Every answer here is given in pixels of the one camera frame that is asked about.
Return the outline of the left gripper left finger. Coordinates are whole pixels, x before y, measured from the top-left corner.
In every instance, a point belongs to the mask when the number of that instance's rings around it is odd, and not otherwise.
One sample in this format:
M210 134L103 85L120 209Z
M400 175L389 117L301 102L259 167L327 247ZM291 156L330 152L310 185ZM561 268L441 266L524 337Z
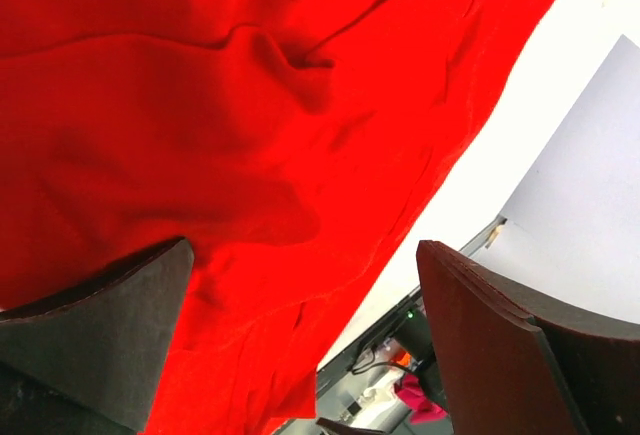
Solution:
M140 434L194 264L174 238L1 314L4 434Z

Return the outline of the red t shirt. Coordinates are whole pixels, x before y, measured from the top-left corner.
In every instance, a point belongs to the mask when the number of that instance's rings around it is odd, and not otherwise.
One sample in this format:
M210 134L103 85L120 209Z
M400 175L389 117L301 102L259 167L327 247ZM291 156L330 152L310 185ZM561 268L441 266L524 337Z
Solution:
M1 304L182 236L147 432L265 434L554 0L1 0Z

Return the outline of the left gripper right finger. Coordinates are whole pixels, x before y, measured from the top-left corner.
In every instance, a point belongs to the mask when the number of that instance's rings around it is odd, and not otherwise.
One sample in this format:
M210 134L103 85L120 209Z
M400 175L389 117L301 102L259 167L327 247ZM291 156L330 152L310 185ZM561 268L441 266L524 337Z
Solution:
M638 433L638 325L512 281L441 242L420 242L416 261L455 433Z

